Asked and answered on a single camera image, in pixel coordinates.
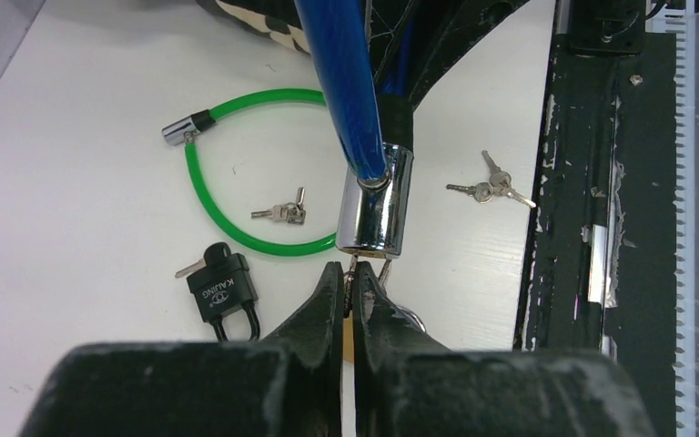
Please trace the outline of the silver keys of green lock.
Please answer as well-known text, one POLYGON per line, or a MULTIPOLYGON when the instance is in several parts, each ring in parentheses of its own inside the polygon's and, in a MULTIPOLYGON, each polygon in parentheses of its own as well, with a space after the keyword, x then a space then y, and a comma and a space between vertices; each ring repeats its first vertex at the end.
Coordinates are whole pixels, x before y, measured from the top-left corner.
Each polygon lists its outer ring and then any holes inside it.
POLYGON ((274 222, 284 222, 290 225, 303 225, 306 218, 304 208, 305 188, 297 189, 294 201, 275 205, 266 210, 253 211, 250 213, 252 219, 270 219, 274 222))

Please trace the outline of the brass padlock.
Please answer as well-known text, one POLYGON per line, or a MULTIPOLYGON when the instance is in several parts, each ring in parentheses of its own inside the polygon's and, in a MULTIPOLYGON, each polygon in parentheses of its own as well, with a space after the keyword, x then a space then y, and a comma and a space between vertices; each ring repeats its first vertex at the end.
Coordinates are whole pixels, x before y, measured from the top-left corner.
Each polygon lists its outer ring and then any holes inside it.
MULTIPOLYGON (((354 319, 353 313, 350 312, 348 317, 342 323, 342 357, 349 364, 355 362, 355 340, 354 340, 354 319)), ((375 330, 382 333, 383 330, 392 330, 404 328, 426 333, 427 329, 421 318, 412 310, 402 306, 397 306, 393 313, 386 319, 381 320, 376 324, 375 330)))

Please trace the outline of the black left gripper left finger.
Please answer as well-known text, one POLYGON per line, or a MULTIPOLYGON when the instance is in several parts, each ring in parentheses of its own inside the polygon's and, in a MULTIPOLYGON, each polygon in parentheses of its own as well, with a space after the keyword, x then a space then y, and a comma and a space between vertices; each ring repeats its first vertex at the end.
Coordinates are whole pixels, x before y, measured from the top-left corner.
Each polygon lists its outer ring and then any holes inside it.
POLYGON ((343 271, 258 341, 92 343, 51 371, 24 436, 338 436, 343 271))

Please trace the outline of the silver keys of brass padlock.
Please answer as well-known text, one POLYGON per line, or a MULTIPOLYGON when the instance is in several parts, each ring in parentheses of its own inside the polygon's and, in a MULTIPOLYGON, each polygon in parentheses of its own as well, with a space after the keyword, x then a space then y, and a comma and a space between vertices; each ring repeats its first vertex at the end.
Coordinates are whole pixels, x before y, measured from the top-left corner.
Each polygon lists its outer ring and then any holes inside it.
POLYGON ((481 155, 490 171, 487 181, 478 182, 471 186, 447 184, 446 189, 465 194, 481 204, 488 203, 494 198, 510 198, 529 209, 537 207, 531 198, 524 196, 513 187, 512 175, 497 165, 487 150, 483 150, 481 155))

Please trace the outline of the blue cable lock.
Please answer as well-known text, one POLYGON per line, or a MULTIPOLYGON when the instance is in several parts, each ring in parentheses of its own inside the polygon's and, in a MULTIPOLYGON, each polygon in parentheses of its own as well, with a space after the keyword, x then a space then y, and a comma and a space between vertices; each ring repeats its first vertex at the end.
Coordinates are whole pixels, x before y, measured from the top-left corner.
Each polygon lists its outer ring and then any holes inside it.
POLYGON ((298 1, 296 8, 348 166, 336 246, 354 256, 396 259, 414 161, 412 106, 378 94, 360 2, 298 1))

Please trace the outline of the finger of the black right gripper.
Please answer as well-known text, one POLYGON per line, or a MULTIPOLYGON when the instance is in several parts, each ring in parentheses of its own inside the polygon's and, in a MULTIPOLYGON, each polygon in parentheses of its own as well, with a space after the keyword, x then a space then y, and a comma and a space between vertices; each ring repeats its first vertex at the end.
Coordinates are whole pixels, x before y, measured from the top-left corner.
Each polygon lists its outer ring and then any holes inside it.
POLYGON ((365 1, 370 68, 379 91, 411 91, 413 35, 421 1, 365 1))
POLYGON ((417 107, 435 84, 526 0, 430 0, 416 9, 406 95, 417 107))

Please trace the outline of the black padlock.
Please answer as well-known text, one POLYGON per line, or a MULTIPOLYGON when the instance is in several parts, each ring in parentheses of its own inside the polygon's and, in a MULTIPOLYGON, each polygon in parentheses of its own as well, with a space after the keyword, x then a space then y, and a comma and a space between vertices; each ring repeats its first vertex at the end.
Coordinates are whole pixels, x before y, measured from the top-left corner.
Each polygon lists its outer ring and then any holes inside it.
POLYGON ((233 253, 226 242, 217 242, 206 248, 199 267, 188 273, 187 286, 202 320, 213 328, 219 341, 228 341, 224 319, 239 310, 248 320, 248 340, 260 339, 261 326, 256 310, 258 294, 247 259, 240 253, 233 253))

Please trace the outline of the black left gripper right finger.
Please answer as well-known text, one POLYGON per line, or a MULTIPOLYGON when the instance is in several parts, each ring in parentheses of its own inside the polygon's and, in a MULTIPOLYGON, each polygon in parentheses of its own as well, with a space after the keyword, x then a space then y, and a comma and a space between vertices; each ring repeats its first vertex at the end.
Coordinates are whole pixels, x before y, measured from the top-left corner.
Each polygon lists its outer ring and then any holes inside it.
POLYGON ((372 266, 353 272, 360 436, 652 436, 628 374, 594 351, 452 351, 375 326, 397 305, 372 266))

